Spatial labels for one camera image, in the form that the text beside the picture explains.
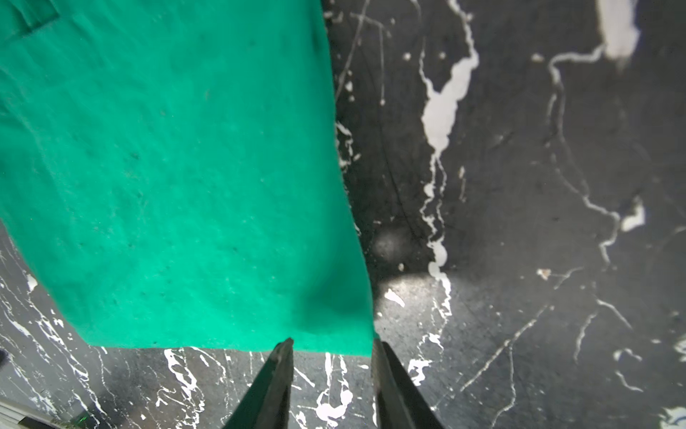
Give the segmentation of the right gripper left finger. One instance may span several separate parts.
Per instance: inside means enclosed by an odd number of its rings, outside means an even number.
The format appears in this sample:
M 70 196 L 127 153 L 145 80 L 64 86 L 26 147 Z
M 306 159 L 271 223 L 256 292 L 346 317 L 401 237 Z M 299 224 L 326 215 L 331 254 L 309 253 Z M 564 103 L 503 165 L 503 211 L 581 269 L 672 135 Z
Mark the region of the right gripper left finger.
M 291 338 L 277 344 L 224 428 L 288 427 L 294 373 L 293 344 Z

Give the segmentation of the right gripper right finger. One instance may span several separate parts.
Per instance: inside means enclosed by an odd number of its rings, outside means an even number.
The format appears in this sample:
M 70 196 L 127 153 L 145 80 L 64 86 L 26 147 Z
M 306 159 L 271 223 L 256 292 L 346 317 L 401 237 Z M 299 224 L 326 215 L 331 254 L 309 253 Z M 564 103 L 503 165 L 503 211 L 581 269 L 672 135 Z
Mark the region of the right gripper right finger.
M 379 428 L 444 428 L 386 341 L 373 342 L 372 377 Z

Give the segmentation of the green t-shirt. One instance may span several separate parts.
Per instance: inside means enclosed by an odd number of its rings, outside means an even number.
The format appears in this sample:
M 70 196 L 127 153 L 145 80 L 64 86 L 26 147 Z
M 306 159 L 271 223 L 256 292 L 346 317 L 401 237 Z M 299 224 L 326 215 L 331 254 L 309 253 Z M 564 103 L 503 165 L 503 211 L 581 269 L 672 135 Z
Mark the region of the green t-shirt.
M 5 1 L 1 220 L 87 344 L 367 357 L 318 1 Z

